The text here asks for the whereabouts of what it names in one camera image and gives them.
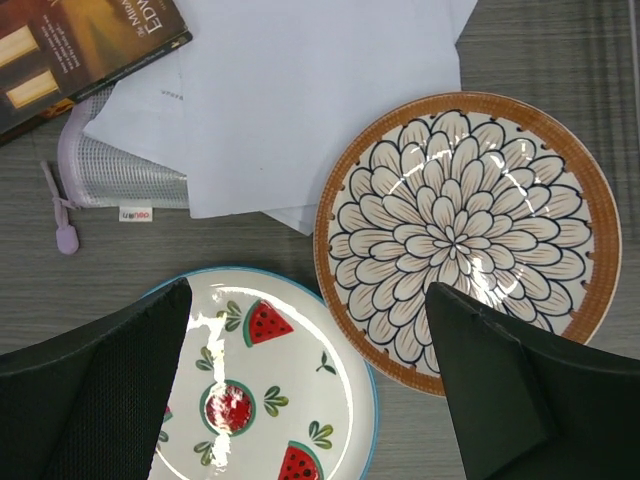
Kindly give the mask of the white watermelon pattern plate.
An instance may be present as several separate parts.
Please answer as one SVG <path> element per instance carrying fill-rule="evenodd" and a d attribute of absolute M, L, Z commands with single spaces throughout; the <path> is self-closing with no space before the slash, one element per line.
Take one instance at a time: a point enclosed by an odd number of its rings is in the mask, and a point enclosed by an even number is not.
<path fill-rule="evenodd" d="M 188 329 L 154 479 L 363 479 L 378 439 L 371 367 L 323 300 L 263 270 L 187 274 Z"/>

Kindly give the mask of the dark brown book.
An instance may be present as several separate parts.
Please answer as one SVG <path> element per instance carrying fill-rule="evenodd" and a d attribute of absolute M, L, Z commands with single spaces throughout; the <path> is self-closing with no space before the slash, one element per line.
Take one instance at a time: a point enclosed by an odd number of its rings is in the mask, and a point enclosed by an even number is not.
<path fill-rule="evenodd" d="M 2 2 L 2 144 L 191 39 L 174 1 Z"/>

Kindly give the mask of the brown floral pattern plate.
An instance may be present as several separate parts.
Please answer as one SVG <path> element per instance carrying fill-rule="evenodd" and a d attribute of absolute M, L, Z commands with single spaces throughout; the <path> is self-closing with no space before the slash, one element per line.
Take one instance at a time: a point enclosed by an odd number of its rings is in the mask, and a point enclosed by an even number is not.
<path fill-rule="evenodd" d="M 564 125 L 515 99 L 454 92 L 402 105 L 351 142 L 321 195 L 313 248 L 354 348 L 439 396 L 432 283 L 585 344 L 615 295 L 622 232 L 600 166 Z"/>

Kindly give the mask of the mesh zipper pouch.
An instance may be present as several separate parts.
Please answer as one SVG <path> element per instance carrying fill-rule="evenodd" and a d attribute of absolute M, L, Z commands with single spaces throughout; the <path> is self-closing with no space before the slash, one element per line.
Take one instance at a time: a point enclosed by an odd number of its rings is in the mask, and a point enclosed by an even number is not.
<path fill-rule="evenodd" d="M 147 222 L 152 210 L 189 207 L 186 176 L 90 138 L 84 127 L 100 113 L 112 89 L 79 103 L 60 135 L 56 180 L 49 164 L 41 163 L 49 187 L 57 224 L 56 244 L 65 255 L 79 249 L 79 236 L 70 223 L 70 210 L 121 210 L 123 222 Z"/>

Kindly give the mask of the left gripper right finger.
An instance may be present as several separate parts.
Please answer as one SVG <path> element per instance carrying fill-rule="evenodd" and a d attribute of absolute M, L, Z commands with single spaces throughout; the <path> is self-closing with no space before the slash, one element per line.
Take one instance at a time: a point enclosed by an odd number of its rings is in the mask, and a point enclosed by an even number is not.
<path fill-rule="evenodd" d="M 444 283 L 429 286 L 426 307 L 467 478 L 638 478 L 638 360 Z"/>

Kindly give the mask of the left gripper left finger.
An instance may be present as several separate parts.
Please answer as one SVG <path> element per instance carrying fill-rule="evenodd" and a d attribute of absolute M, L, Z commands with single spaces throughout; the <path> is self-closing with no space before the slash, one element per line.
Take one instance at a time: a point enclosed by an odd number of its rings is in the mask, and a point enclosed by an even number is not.
<path fill-rule="evenodd" d="M 2 355 L 2 478 L 147 478 L 191 304 L 180 278 Z"/>

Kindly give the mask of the white cloth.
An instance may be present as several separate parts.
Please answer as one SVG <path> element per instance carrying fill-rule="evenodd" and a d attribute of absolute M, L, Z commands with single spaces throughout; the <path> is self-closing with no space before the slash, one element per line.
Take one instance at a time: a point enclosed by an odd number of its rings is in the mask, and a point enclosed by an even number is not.
<path fill-rule="evenodd" d="M 185 175 L 196 219 L 313 218 L 349 142 L 461 86 L 471 1 L 183 1 L 193 38 L 120 81 L 92 139 Z"/>

